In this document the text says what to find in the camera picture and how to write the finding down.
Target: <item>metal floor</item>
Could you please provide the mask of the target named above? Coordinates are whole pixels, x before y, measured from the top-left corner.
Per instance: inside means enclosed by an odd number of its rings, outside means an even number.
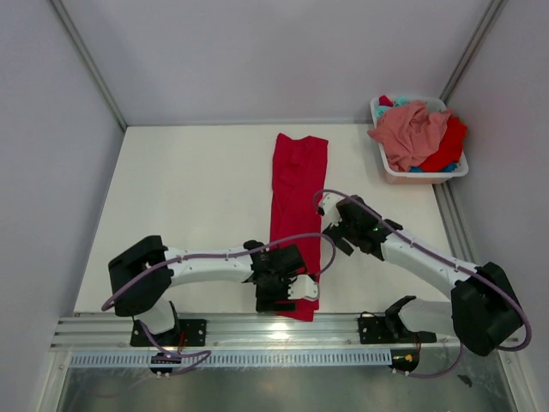
[[[448,366],[457,349],[424,348],[421,355],[416,372],[431,373]],[[116,392],[121,393],[100,397]],[[466,353],[453,373],[438,379],[405,378],[391,374],[388,367],[202,369],[161,380],[147,369],[71,368],[57,412],[157,410],[507,412],[517,408],[499,357]]]

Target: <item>clothing pile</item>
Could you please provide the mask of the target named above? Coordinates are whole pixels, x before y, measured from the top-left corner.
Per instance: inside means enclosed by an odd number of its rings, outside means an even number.
[[[383,145],[395,172],[453,172],[462,157],[467,126],[453,112],[429,112],[422,100],[379,98],[377,128],[368,135]]]

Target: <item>pink cloth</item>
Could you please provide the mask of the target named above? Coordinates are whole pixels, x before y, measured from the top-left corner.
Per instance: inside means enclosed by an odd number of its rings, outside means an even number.
[[[408,172],[437,152],[451,114],[450,110],[429,113],[425,102],[412,101],[388,110],[368,135],[383,145],[391,169]]]

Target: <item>teal cloth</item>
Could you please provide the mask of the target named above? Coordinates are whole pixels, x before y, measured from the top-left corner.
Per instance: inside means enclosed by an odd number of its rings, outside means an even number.
[[[397,97],[396,100],[393,102],[393,107],[405,106],[409,102],[410,101],[406,97],[400,96],[400,97]]]
[[[389,106],[378,106],[376,107],[376,118],[381,118],[385,112],[387,112],[392,107]]]
[[[438,173],[450,173],[450,172],[454,172],[456,169],[457,169],[457,163],[452,162],[447,167],[445,167],[444,169],[439,170]],[[410,167],[410,172],[412,172],[412,173],[423,173],[423,169],[420,169],[417,166],[412,166],[412,167]]]
[[[400,107],[405,106],[410,101],[403,96],[397,97],[396,100],[393,102],[393,107]],[[389,106],[378,106],[376,107],[376,118],[381,118],[389,109],[392,109],[393,107]]]

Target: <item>metal corner post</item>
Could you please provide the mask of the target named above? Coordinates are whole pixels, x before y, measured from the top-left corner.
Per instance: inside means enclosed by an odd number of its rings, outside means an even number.
[[[459,81],[463,78],[467,68],[473,62],[474,57],[482,47],[486,36],[492,30],[492,27],[504,9],[505,4],[507,4],[507,0],[491,0],[486,7],[486,10],[480,18],[479,24],[474,29],[473,35],[465,47],[459,62],[455,66],[454,71],[440,94],[440,100],[442,100],[445,104],[448,104],[448,100],[451,98]]]
[[[81,35],[78,33],[75,23],[70,18],[69,12],[65,8],[63,1],[47,0],[47,2],[50,4],[53,13],[56,15],[59,22],[63,26],[63,29],[69,36],[69,39],[75,47],[75,50],[78,53],[80,59],[84,63],[87,72],[92,77],[92,80],[94,81],[97,89],[100,91],[100,94],[103,97],[107,107],[112,112],[112,116],[114,116],[114,118],[117,120],[120,129],[122,129],[122,131],[126,131],[126,129],[128,128],[128,124],[126,123],[126,120],[124,119],[124,116],[120,111],[117,102],[112,97],[111,91],[106,86],[105,80],[103,80],[103,76],[95,65],[92,55],[84,44]]]

